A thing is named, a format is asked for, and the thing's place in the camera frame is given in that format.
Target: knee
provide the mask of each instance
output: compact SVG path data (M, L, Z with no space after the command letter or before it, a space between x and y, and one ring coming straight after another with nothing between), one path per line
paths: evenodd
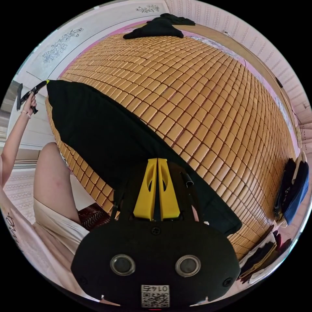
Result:
M40 158L51 157L55 153L59 153L59 148L55 142L47 143L39 153Z

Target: black fabric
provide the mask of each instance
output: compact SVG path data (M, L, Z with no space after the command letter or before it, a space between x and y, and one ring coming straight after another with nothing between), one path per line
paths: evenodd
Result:
M258 248L256 252L248 258L244 266L240 270L240 275L244 274L246 271L251 269L256 263L260 262L271 250L273 247L274 243L267 242L262 248Z
M72 147L113 189L134 165L165 158L183 167L194 182L203 220L226 236L242 223L217 193L135 114L95 88L63 80L47 84L52 119Z
M151 23L160 19L166 19L172 25L190 25L190 26L196 25L195 22L193 22L192 20L186 19L185 17L177 17L169 13L163 13L160 15L160 17L156 17L153 20L149 20L147 23Z
M299 205L303 201L309 188L309 166L308 163L301 161L294 184L291 185L285 194L285 199L281 209L288 225L291 224Z
M141 37L173 36L183 38L183 33L174 28L166 19L159 19L152 23L136 28L123 36L124 39L134 39Z
M293 174L296 170L296 163L289 158L284 167L284 173L274 204L274 215L278 218L284 202L287 190L292 186Z

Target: qr code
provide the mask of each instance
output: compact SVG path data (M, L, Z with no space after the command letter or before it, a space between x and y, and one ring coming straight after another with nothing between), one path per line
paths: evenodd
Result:
M167 308L170 306L170 292L168 285L142 285L143 308Z

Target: woman's arm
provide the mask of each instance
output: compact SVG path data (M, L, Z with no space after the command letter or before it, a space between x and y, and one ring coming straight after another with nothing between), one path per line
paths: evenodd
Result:
M24 104L24 108L17 119L6 143L4 145L1 158L2 158L2 181L1 185L4 186L9 179L14 164L16 160L16 155L19 150L20 141L26 129L27 123L30 119L32 112L31 106L36 106L35 97L30 94L29 98L27 99L26 103Z

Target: bracelet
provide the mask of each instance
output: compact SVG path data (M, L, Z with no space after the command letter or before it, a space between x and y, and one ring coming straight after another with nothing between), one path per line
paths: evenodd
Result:
M31 115L27 111L25 111L25 110L21 111L21 113L23 113L23 112L28 116L29 119L31 119Z

